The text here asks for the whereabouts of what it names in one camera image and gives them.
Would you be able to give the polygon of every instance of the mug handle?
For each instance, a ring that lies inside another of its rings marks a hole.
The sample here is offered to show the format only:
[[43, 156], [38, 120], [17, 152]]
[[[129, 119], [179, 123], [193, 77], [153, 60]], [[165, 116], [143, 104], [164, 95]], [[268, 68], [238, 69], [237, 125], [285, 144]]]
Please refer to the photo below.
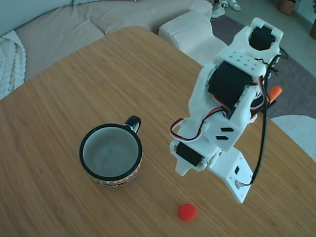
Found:
[[124, 125], [128, 126], [133, 132], [137, 133], [141, 124], [142, 124], [141, 119], [133, 115], [126, 120]]

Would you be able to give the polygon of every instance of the shoe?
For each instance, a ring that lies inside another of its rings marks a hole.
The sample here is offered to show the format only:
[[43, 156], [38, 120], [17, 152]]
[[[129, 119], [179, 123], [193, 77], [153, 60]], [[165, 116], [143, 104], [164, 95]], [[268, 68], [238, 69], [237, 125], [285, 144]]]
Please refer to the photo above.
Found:
[[237, 4], [236, 0], [227, 0], [228, 6], [230, 6], [235, 11], [240, 11], [241, 7]]
[[212, 18], [216, 19], [220, 16], [225, 15], [225, 9], [221, 6], [221, 4], [216, 3], [213, 6]]
[[225, 0], [219, 0], [219, 4], [225, 9], [228, 7], [228, 2]]

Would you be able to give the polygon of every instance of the white rug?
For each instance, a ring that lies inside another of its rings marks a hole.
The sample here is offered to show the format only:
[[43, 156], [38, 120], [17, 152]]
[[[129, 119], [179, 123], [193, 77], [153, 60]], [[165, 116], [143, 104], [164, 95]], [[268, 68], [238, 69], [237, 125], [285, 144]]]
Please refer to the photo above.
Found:
[[272, 121], [316, 161], [316, 119], [285, 115], [273, 118]]
[[0, 100], [24, 83], [26, 51], [15, 31], [0, 37]]

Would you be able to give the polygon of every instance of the black rim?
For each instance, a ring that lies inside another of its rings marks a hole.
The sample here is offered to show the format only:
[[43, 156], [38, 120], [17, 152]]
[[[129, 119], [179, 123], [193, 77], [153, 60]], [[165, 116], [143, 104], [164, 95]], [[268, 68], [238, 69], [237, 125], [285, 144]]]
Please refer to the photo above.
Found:
[[[86, 141], [88, 140], [88, 138], [96, 131], [100, 130], [101, 128], [105, 128], [105, 127], [119, 127], [119, 128], [122, 128], [122, 129], [128, 131], [134, 137], [134, 139], [136, 140], [137, 145], [138, 145], [138, 157], [137, 157], [135, 164], [124, 174], [119, 175], [119, 176], [115, 176], [115, 177], [105, 177], [105, 176], [101, 176], [101, 175], [98, 175], [98, 174], [92, 172], [88, 168], [88, 166], [85, 164], [84, 159], [83, 159], [83, 148], [84, 148], [84, 145], [85, 145]], [[130, 129], [130, 127], [125, 126], [125, 125], [116, 124], [116, 123], [107, 123], [107, 124], [97, 126], [94, 129], [92, 129], [90, 132], [88, 132], [88, 134], [84, 137], [84, 139], [81, 142], [79, 156], [80, 156], [80, 161], [81, 161], [82, 166], [91, 176], [93, 176], [97, 179], [100, 179], [100, 180], [104, 180], [104, 181], [115, 181], [115, 180], [120, 180], [120, 179], [125, 178], [126, 176], [130, 175], [137, 168], [137, 166], [139, 165], [141, 158], [142, 158], [142, 144], [141, 144], [138, 136], [136, 135], [136, 133], [134, 133]]]

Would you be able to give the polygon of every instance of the mug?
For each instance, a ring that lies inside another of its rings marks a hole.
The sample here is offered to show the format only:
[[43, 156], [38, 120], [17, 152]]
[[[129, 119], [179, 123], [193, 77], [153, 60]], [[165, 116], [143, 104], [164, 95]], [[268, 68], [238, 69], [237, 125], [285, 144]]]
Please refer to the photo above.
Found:
[[80, 145], [84, 169], [104, 186], [117, 187], [133, 179], [142, 161], [137, 131], [141, 119], [131, 116], [124, 125], [107, 123], [92, 129]]

